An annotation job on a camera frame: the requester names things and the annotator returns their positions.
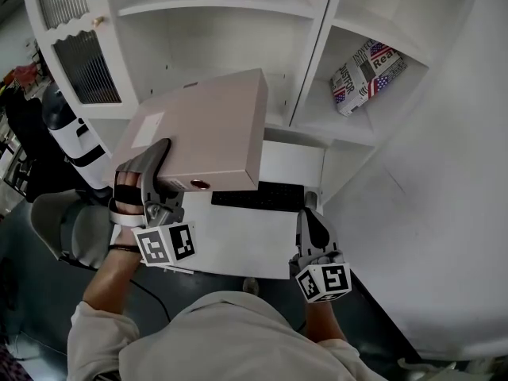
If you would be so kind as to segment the person's left hand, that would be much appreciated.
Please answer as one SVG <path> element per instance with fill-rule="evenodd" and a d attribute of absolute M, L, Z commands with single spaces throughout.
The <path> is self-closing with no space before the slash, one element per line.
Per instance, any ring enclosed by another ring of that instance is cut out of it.
<path fill-rule="evenodd" d="M 109 208 L 119 214 L 141 215 L 143 213 L 140 173 L 120 171 L 116 174 Z"/>

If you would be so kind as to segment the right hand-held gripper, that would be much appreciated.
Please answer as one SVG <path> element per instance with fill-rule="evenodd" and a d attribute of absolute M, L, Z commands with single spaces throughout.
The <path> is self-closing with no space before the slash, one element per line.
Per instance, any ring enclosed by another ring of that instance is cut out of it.
<path fill-rule="evenodd" d="M 290 259 L 290 277 L 296 279 L 307 303 L 331 302 L 352 290 L 350 266 L 338 251 L 336 230 L 316 210 L 298 212 L 296 246 L 300 257 Z M 302 264 L 304 256 L 316 255 L 318 250 L 324 255 Z"/>

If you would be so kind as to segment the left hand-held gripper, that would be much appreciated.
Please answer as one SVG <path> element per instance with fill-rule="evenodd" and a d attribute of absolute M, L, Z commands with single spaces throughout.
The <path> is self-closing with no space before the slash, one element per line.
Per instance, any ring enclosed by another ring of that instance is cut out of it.
<path fill-rule="evenodd" d="M 160 139 L 115 171 L 157 177 L 170 149 L 171 140 Z M 180 269 L 197 256 L 195 223 L 184 221 L 183 193 L 160 188 L 154 194 L 144 192 L 142 200 L 144 224 L 133 233 L 143 264 Z"/>

